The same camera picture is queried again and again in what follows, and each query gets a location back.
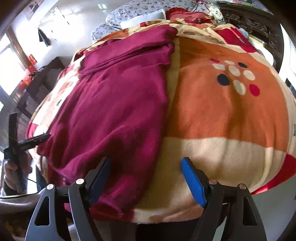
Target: white pillow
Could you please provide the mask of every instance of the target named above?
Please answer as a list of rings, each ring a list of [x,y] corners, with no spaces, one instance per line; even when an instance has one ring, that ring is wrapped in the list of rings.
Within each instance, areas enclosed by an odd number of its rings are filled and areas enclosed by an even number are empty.
[[[125,28],[135,26],[135,25],[137,25],[139,23],[143,23],[143,22],[146,22],[146,21],[154,20],[154,19],[166,19],[165,10],[160,9],[160,10],[157,10],[157,11],[152,12],[152,13],[139,15],[139,16],[136,16],[136,17],[131,18],[129,20],[124,20],[124,21],[122,21],[120,23],[120,26],[121,26],[122,29],[125,29]]]

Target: metal rivet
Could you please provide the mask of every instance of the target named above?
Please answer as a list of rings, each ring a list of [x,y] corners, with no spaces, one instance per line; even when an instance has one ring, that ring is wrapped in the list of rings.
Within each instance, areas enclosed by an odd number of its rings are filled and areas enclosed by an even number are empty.
[[[46,187],[48,190],[52,190],[54,188],[54,185],[53,184],[48,184],[47,187]]]
[[[245,189],[247,189],[247,186],[245,184],[241,183],[239,185],[239,188],[245,190]]]
[[[83,178],[79,178],[79,179],[77,179],[76,180],[76,184],[82,184],[82,183],[84,183],[84,179]]]
[[[215,179],[210,179],[209,180],[209,184],[216,185],[217,184],[217,181]]]

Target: bed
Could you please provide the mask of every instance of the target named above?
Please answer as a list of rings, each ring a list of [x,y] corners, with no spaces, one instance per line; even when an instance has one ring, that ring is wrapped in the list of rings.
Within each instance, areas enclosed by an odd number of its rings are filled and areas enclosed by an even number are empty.
[[[295,174],[295,110],[276,70],[232,24],[153,20],[78,50],[27,137],[52,134],[30,154],[57,186],[111,157],[94,219],[185,221],[203,209],[181,159],[223,185],[266,191]]]
[[[213,3],[195,0],[134,0],[109,13],[106,17],[106,22],[98,25],[91,32],[91,39],[93,42],[96,42],[107,34],[121,30],[120,22],[123,20],[160,9],[168,11],[173,7],[180,7],[190,12],[204,12],[210,16],[214,16],[219,24],[224,23],[224,18],[219,7]]]

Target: finger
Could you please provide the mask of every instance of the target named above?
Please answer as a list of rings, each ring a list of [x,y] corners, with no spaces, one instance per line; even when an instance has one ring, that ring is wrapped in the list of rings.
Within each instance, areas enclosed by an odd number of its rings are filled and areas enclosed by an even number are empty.
[[[12,175],[12,169],[9,169],[9,168],[5,168],[4,167],[4,173],[5,173],[5,182],[6,184],[11,188],[11,189],[16,189],[16,186],[15,186],[15,181],[14,181],[14,178],[13,178],[13,175]]]
[[[31,158],[29,158],[29,155],[27,153],[22,153],[19,155],[21,169],[23,173],[28,173],[31,165]]]
[[[11,160],[6,160],[4,162],[4,165],[5,165],[4,169],[6,168],[6,169],[14,170],[14,171],[17,169],[17,165]]]
[[[4,174],[5,179],[9,180],[10,182],[14,180],[11,169],[4,169]]]
[[[30,155],[30,153],[26,153],[27,154],[27,160],[28,162],[31,162],[32,161],[32,156]]]
[[[23,177],[24,178],[27,178],[28,177],[28,175],[32,172],[32,167],[27,167],[26,169],[23,169],[22,170],[22,175],[23,175]]]

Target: maroon cloth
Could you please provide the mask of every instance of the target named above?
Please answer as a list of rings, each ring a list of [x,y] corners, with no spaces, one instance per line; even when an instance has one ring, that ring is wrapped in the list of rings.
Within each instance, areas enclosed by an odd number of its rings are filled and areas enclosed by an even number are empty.
[[[130,221],[153,176],[176,34],[162,25],[87,53],[80,81],[50,127],[52,136],[38,147],[48,159],[49,181],[57,186],[73,183],[102,157],[111,157],[111,175],[91,208],[95,219]]]

